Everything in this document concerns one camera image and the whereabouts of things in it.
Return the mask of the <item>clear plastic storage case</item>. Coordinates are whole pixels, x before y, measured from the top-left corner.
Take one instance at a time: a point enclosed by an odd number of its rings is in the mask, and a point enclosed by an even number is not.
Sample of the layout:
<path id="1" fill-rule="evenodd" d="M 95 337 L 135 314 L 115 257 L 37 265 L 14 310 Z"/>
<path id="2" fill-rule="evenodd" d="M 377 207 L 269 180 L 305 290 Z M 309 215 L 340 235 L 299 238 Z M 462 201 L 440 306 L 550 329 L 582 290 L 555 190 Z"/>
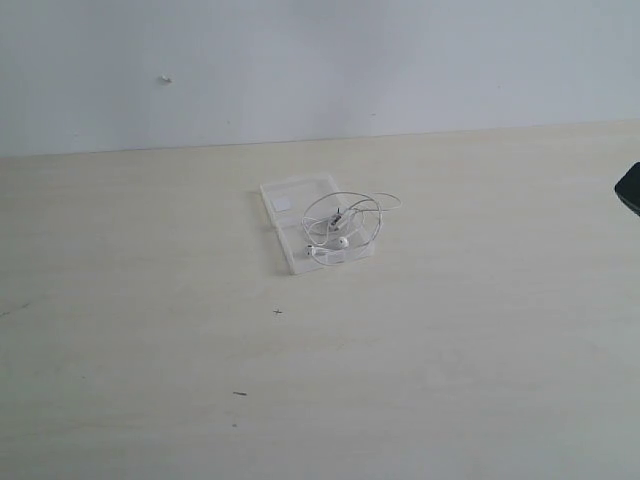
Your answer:
<path id="1" fill-rule="evenodd" d="M 374 195 L 342 190 L 329 174 L 263 183 L 260 193 L 291 273 L 374 254 L 384 213 Z"/>

